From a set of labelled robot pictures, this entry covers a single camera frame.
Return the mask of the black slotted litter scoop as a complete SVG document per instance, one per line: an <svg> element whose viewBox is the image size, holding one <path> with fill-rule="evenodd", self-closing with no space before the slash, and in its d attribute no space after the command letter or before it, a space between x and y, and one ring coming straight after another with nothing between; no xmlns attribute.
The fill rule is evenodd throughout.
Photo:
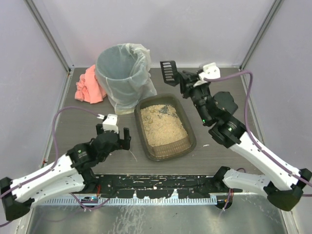
<svg viewBox="0 0 312 234"><path fill-rule="evenodd" d="M173 87L180 83L179 72L177 71L176 62L174 60L161 61L160 68L164 83Z"/></svg>

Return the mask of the dark translucent litter box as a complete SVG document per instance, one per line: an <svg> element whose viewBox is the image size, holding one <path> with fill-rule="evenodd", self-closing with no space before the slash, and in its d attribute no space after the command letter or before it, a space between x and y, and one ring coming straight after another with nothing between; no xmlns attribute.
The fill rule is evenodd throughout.
<svg viewBox="0 0 312 234"><path fill-rule="evenodd" d="M173 94L141 100L134 110L143 150L152 161L170 160L196 147L191 123Z"/></svg>

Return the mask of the bin with plastic liner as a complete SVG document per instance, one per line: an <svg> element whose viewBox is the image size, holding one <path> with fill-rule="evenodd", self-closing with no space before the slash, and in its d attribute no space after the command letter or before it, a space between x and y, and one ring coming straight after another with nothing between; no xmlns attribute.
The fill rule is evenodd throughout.
<svg viewBox="0 0 312 234"><path fill-rule="evenodd" d="M117 115L133 113L141 100L157 95L151 65L150 50L142 44L118 44L98 56L95 75Z"/></svg>

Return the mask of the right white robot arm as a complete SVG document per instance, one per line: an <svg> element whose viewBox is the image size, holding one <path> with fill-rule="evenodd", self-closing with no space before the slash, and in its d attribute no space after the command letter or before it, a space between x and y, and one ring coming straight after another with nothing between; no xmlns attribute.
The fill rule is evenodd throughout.
<svg viewBox="0 0 312 234"><path fill-rule="evenodd" d="M245 123L233 116L238 109L229 92L211 95L210 82L203 71L186 71L176 75L183 98L190 98L203 125L220 145L247 159L263 174L252 175L222 166L214 180L230 189L241 189L262 195L275 207L291 211L303 196L303 189L312 177L310 170L298 169L286 163L264 146Z"/></svg>

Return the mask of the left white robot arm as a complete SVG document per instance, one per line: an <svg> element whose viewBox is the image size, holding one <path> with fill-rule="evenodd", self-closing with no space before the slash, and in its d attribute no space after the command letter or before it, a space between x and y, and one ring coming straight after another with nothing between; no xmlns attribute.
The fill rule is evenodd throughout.
<svg viewBox="0 0 312 234"><path fill-rule="evenodd" d="M130 130L124 138L97 128L97 137L75 145L48 166L18 179L0 180L0 196L7 221L16 220L43 202L69 193L90 193L98 186L92 168L116 150L130 149Z"/></svg>

